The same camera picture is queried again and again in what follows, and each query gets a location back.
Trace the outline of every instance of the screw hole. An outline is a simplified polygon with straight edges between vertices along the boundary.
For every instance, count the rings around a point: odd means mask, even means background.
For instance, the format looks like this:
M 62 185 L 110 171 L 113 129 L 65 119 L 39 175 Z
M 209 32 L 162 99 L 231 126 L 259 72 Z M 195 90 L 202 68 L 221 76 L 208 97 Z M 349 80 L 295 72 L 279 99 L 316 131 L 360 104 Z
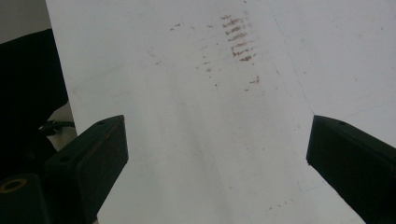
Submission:
M 64 157 L 62 157 L 59 161 L 60 161 L 60 162 L 67 162 L 67 161 L 70 161 L 70 157 L 64 156 Z
M 21 184 L 20 181 L 10 182 L 4 186 L 4 189 L 15 189 L 17 186 Z

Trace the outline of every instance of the black plastic part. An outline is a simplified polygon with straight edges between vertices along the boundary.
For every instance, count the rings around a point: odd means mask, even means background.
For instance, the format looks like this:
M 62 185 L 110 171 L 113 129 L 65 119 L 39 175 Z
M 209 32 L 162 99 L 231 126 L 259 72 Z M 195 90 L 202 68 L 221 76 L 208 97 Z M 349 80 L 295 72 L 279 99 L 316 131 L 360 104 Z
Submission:
M 15 175 L 0 182 L 0 223 L 52 224 L 38 175 Z
M 314 116 L 306 159 L 367 223 L 396 223 L 396 149 Z
M 128 161 L 124 117 L 104 119 L 45 163 L 61 223 L 92 224 Z
M 35 132 L 68 101 L 52 30 L 0 44 L 0 74 L 3 129 L 0 179 L 3 179 L 25 173 L 20 169 L 25 165 L 24 151 L 35 147 L 30 144 L 37 142 Z

